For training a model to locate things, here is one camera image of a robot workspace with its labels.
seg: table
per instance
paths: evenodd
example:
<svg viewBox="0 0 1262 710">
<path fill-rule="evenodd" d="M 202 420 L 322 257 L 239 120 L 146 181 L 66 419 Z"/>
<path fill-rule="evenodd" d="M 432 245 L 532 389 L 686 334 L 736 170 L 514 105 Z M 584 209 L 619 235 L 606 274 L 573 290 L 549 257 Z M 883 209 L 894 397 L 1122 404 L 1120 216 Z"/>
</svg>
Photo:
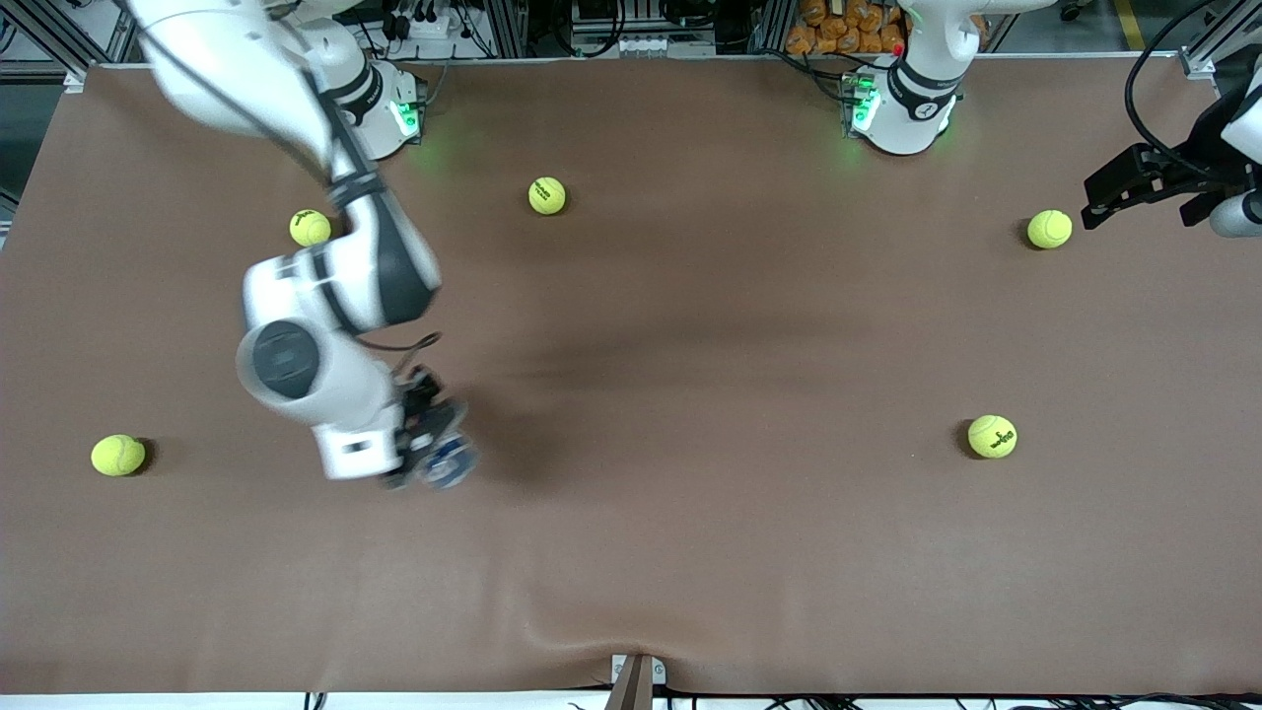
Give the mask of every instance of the table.
<svg viewBox="0 0 1262 710">
<path fill-rule="evenodd" d="M 1212 101 L 1176 64 L 1138 87 L 1171 140 Z M 318 187 L 93 71 L 0 255 L 3 690 L 570 687 L 625 652 L 709 692 L 1256 690 L 1262 243 L 1175 204 L 1020 237 L 1136 140 L 1128 66 L 979 61 L 911 158 L 774 62 L 452 69 L 384 163 L 445 286 L 374 337 L 445 333 L 485 459 L 398 494 L 236 382 L 241 275 Z M 960 449 L 987 412 L 1007 460 Z M 151 473 L 91 472 L 119 431 Z"/>
</svg>

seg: text logo on tennis ball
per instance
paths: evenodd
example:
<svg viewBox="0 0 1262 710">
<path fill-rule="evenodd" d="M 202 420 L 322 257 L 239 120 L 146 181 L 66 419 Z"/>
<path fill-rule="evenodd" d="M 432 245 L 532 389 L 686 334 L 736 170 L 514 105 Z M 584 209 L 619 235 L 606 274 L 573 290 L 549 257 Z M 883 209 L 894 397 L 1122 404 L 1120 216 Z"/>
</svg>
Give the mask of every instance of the text logo on tennis ball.
<svg viewBox="0 0 1262 710">
<path fill-rule="evenodd" d="M 555 214 L 565 206 L 565 187 L 557 178 L 530 183 L 530 206 L 540 214 Z"/>
<path fill-rule="evenodd" d="M 333 226 L 328 223 L 328 217 L 316 209 L 302 209 L 289 219 L 289 236 L 303 246 L 326 241 L 331 233 Z"/>
<path fill-rule="evenodd" d="M 968 445 L 978 457 L 1002 459 L 1017 448 L 1017 430 L 998 415 L 986 415 L 968 428 Z"/>
<path fill-rule="evenodd" d="M 1030 243 L 1040 248 L 1055 248 L 1069 241 L 1069 235 L 1074 233 L 1074 221 L 1060 209 L 1044 209 L 1030 219 L 1026 227 L 1026 236 Z"/>
<path fill-rule="evenodd" d="M 92 468 L 107 477 L 126 477 L 145 463 L 145 446 L 135 439 L 116 434 L 92 448 Z"/>
</svg>

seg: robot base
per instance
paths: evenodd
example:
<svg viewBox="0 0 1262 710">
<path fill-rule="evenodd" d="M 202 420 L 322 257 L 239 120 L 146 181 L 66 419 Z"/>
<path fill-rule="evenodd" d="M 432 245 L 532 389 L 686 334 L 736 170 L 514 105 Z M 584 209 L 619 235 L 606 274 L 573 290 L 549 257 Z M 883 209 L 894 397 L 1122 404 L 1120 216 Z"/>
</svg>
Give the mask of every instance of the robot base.
<svg viewBox="0 0 1262 710">
<path fill-rule="evenodd" d="M 842 122 L 847 135 L 866 137 L 872 145 L 893 155 L 912 155 L 933 145 L 950 119 L 955 107 L 952 97 L 941 110 L 935 103 L 925 103 L 936 113 L 929 120 L 915 120 L 890 93 L 888 72 L 885 68 L 866 68 L 843 77 L 843 96 L 856 101 L 842 106 Z"/>
<path fill-rule="evenodd" d="M 389 62 L 375 61 L 382 90 L 377 103 L 355 127 L 369 156 L 380 160 L 408 143 L 420 143 L 428 84 Z"/>
</svg>

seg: power strip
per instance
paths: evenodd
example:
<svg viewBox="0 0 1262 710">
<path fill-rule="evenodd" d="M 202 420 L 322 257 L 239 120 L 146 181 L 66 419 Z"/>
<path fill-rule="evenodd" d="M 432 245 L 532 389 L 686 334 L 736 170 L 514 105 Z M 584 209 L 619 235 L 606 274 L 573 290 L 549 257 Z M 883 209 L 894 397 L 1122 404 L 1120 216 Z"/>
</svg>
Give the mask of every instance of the power strip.
<svg viewBox="0 0 1262 710">
<path fill-rule="evenodd" d="M 438 15 L 438 19 L 432 23 L 424 20 L 411 21 L 411 34 L 410 39 L 447 39 L 447 33 L 452 26 L 452 16 L 448 14 Z"/>
<path fill-rule="evenodd" d="M 621 57 L 665 57 L 670 40 L 663 35 L 623 34 L 618 39 Z"/>
</svg>

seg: black cable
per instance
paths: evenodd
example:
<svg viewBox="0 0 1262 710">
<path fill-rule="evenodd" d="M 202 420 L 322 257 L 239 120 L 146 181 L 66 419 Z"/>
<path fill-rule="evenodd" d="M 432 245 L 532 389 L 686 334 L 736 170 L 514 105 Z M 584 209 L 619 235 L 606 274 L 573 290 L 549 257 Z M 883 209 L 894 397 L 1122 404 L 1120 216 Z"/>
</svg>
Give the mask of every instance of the black cable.
<svg viewBox="0 0 1262 710">
<path fill-rule="evenodd" d="M 1161 139 L 1159 139 L 1151 130 L 1148 130 L 1148 126 L 1143 124 L 1143 120 L 1140 119 L 1140 112 L 1135 107 L 1135 79 L 1136 77 L 1140 76 L 1140 69 L 1143 68 L 1145 62 L 1147 62 L 1148 57 L 1152 55 L 1153 49 L 1157 48 L 1157 44 L 1162 39 L 1165 39 L 1166 35 L 1175 29 L 1175 26 L 1177 26 L 1188 18 L 1195 15 L 1200 10 L 1204 10 L 1214 1 L 1215 0 L 1200 0 L 1195 5 L 1184 10 L 1179 16 L 1171 19 L 1169 23 L 1166 23 L 1166 26 L 1161 28 L 1160 30 L 1157 30 L 1157 34 L 1152 35 L 1152 39 L 1148 42 L 1147 47 L 1143 48 L 1143 52 L 1140 53 L 1140 57 L 1135 61 L 1135 64 L 1131 67 L 1131 73 L 1127 74 L 1126 77 L 1126 88 L 1123 90 L 1122 100 L 1126 102 L 1126 115 L 1127 117 L 1131 119 L 1131 125 L 1135 126 L 1135 130 L 1138 131 L 1138 134 L 1143 136 L 1143 140 L 1148 141 L 1148 144 L 1152 145 L 1152 148 L 1155 148 L 1159 153 L 1161 153 L 1174 163 L 1182 165 L 1184 168 L 1191 170 L 1193 173 L 1200 177 L 1204 177 L 1214 182 L 1222 182 L 1220 178 L 1209 169 L 1193 163 L 1191 160 L 1188 160 L 1182 155 L 1175 153 L 1174 149 L 1171 149 L 1169 145 L 1162 143 Z"/>
<path fill-rule="evenodd" d="M 810 78 L 815 82 L 815 88 L 819 88 L 820 93 L 828 96 L 829 98 L 837 101 L 838 103 L 846 102 L 846 98 L 840 93 L 837 93 L 835 91 L 829 88 L 828 84 L 824 83 L 824 79 L 820 78 L 819 72 L 810 68 L 810 59 L 808 59 L 805 54 L 801 55 L 801 63 L 806 68 L 806 73 L 809 73 Z"/>
<path fill-rule="evenodd" d="M 780 49 L 772 49 L 771 47 L 765 47 L 765 48 L 761 48 L 761 49 L 756 49 L 753 53 L 755 54 L 770 54 L 772 57 L 779 57 L 781 62 L 789 64 L 790 67 L 798 69 L 801 73 L 815 72 L 817 74 L 819 74 L 820 78 L 833 78 L 833 79 L 838 79 L 838 81 L 840 81 L 840 78 L 842 78 L 842 74 L 837 73 L 837 72 L 825 72 L 823 69 L 810 69 L 805 64 L 803 64 L 801 62 L 798 62 L 791 55 L 781 52 Z M 854 54 L 833 54 L 833 57 L 840 57 L 843 59 L 848 59 L 851 62 L 854 62 L 856 64 L 861 64 L 861 66 L 864 66 L 864 67 L 871 67 L 873 69 L 887 71 L 890 68 L 890 67 L 882 67 L 880 64 L 873 64 L 872 62 L 868 62 L 867 59 L 861 59 L 861 58 L 856 57 Z"/>
<path fill-rule="evenodd" d="M 18 39 L 18 25 L 10 24 L 9 20 L 0 18 L 0 39 L 4 39 L 6 29 L 11 29 L 13 32 L 9 33 L 9 39 L 4 40 L 4 47 L 0 47 L 0 54 L 8 52 L 9 47 L 13 45 L 13 40 Z"/>
<path fill-rule="evenodd" d="M 1114 700 L 1112 701 L 1112 706 L 1126 707 L 1127 705 L 1133 705 L 1136 702 L 1176 702 L 1181 705 L 1194 705 L 1196 707 L 1205 707 L 1206 710 L 1234 710 L 1230 705 L 1219 702 L 1217 700 L 1210 700 L 1208 697 L 1191 697 L 1188 695 L 1174 695 L 1169 692 L 1151 692 L 1148 695 L 1140 695 L 1137 697 Z"/>
<path fill-rule="evenodd" d="M 729 44 L 740 44 L 742 42 L 748 42 L 751 37 L 753 37 L 753 33 L 746 34 L 745 37 L 740 37 L 737 39 L 724 39 L 723 42 L 716 42 L 714 44 L 717 47 L 727 47 Z"/>
<path fill-rule="evenodd" d="M 440 337 L 443 337 L 443 333 L 432 332 L 425 337 L 418 339 L 416 342 L 413 342 L 411 344 L 382 344 L 380 342 L 369 342 L 367 339 L 363 339 L 358 335 L 355 337 L 355 340 L 367 347 L 369 349 L 380 349 L 382 352 L 410 352 L 413 349 L 423 349 L 425 347 L 429 347 L 430 344 L 438 342 L 438 338 Z"/>
<path fill-rule="evenodd" d="M 676 15 L 670 10 L 671 0 L 658 0 L 658 13 L 666 19 L 668 23 L 679 25 L 684 29 L 698 29 L 712 26 L 714 19 L 718 16 L 718 3 L 711 5 L 709 11 L 704 15 Z"/>
<path fill-rule="evenodd" d="M 573 20 L 570 19 L 569 13 L 567 13 L 565 16 L 558 21 L 558 10 L 564 9 L 564 6 L 572 1 L 573 0 L 555 0 L 553 3 L 553 38 L 557 40 L 557 44 L 560 45 L 562 50 L 570 57 L 594 58 L 612 49 L 618 43 L 618 39 L 622 38 L 622 32 L 627 26 L 627 16 L 626 10 L 622 8 L 622 0 L 610 0 L 613 3 L 613 19 L 610 21 L 610 37 L 604 39 L 604 44 L 599 49 L 592 52 L 591 54 L 586 54 L 581 49 L 574 49 L 574 47 L 560 34 L 562 28 L 567 24 L 573 26 Z"/>
<path fill-rule="evenodd" d="M 456 10 L 456 14 L 461 16 L 461 21 L 464 23 L 464 26 L 469 28 L 469 33 L 472 34 L 473 44 L 483 54 L 486 54 L 487 59 L 493 59 L 495 58 L 495 53 L 491 52 L 491 49 L 490 49 L 491 45 L 486 42 L 486 39 L 482 38 L 482 33 L 478 32 L 477 23 L 473 21 L 472 13 L 469 13 L 469 9 L 468 9 L 468 5 L 466 4 L 466 0 L 456 0 L 454 3 L 452 3 L 452 8 Z"/>
<path fill-rule="evenodd" d="M 363 38 L 369 40 L 369 48 L 372 52 L 372 58 L 385 59 L 386 55 L 381 53 L 381 49 L 377 48 L 376 40 L 372 39 L 372 34 L 369 33 L 369 25 L 363 24 L 363 18 L 360 16 L 358 8 L 351 8 L 351 14 L 355 15 L 355 21 L 360 23 L 360 29 L 363 30 Z"/>
</svg>

